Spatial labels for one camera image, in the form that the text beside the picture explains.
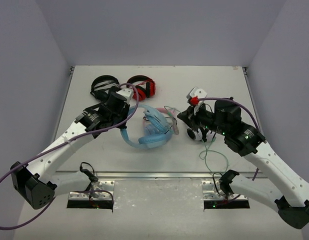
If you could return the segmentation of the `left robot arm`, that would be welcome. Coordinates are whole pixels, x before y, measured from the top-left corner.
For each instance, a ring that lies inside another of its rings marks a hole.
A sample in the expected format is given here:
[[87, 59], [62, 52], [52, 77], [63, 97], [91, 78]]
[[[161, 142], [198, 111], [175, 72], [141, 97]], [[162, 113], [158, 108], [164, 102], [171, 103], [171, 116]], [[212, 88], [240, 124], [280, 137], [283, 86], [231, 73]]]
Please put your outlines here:
[[35, 210], [46, 206], [54, 197], [70, 192], [88, 190], [97, 177], [89, 170], [57, 174], [57, 170], [80, 148], [107, 129], [124, 121], [129, 112], [133, 91], [121, 89], [109, 94], [100, 104], [86, 108], [70, 127], [43, 152], [42, 156], [21, 165], [15, 162], [10, 168], [15, 190]]

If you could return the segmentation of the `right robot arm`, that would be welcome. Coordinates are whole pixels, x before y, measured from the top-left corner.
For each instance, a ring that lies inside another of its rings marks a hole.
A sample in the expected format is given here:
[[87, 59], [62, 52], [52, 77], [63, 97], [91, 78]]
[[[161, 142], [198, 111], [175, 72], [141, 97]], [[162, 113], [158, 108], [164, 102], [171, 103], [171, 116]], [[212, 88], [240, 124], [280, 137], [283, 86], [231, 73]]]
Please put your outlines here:
[[260, 131], [241, 118], [242, 109], [230, 100], [217, 100], [214, 111], [205, 105], [191, 105], [178, 114], [191, 130], [210, 130], [224, 137], [233, 152], [256, 166], [274, 184], [268, 187], [247, 179], [235, 170], [228, 170], [219, 179], [227, 196], [238, 194], [252, 198], [273, 209], [295, 229], [309, 223], [309, 183], [292, 170]]

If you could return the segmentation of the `light blue headphones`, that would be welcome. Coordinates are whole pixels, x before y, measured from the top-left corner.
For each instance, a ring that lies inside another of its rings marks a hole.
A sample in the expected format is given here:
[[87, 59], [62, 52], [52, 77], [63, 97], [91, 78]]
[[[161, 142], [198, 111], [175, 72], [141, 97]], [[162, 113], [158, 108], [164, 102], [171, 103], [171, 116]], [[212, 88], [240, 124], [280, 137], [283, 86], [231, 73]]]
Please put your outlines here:
[[120, 129], [123, 140], [133, 148], [154, 149], [165, 145], [173, 136], [174, 112], [165, 108], [154, 108], [146, 104], [139, 104], [144, 109], [144, 136], [135, 143], [129, 139], [127, 129]]

